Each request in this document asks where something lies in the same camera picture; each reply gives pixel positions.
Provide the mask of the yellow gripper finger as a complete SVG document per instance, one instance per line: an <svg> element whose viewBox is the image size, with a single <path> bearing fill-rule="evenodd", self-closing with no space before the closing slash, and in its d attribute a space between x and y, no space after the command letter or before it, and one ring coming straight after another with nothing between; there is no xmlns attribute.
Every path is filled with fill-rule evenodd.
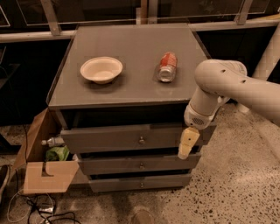
<svg viewBox="0 0 280 224"><path fill-rule="evenodd" d="M199 131L193 127L188 127L182 132L178 146L178 157L180 159L187 159L199 137Z"/></svg>

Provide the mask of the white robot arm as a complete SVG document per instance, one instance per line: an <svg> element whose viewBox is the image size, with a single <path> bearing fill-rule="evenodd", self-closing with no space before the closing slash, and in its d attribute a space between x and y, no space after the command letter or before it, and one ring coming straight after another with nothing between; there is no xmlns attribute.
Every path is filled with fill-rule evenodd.
<svg viewBox="0 0 280 224"><path fill-rule="evenodd" d="M186 159L218 109L233 99L254 110L275 125L280 125L280 85L268 78L280 60L280 27L272 35L254 75L247 76L246 67L236 60L207 59L194 72L197 87L186 106L178 157Z"/></svg>

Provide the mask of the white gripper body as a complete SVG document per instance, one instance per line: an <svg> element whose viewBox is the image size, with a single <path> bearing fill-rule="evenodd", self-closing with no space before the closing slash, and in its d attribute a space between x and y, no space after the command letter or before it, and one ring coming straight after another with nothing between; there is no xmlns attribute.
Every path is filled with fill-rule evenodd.
<svg viewBox="0 0 280 224"><path fill-rule="evenodd" d="M195 104L190 102L185 109L184 120L188 127L194 127L197 130L204 130L214 119L216 109L209 105Z"/></svg>

